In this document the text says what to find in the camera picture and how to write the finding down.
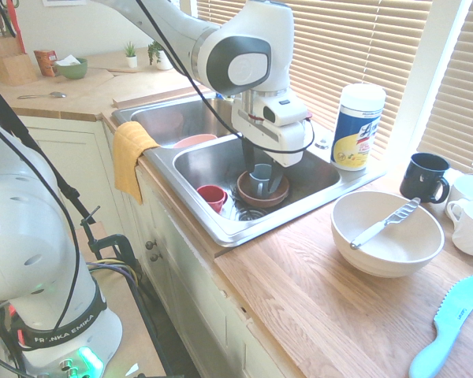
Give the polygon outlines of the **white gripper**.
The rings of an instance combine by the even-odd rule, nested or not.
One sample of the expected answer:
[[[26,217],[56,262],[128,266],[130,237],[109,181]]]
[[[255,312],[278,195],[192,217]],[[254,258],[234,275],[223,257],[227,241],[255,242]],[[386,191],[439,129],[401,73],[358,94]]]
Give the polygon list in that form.
[[[254,144],[275,160],[270,165],[269,194],[278,189],[284,167],[298,163],[303,156],[304,119],[305,105],[301,101],[255,101],[251,110],[242,101],[232,105],[232,126],[244,137],[241,144],[247,172],[255,170]]]

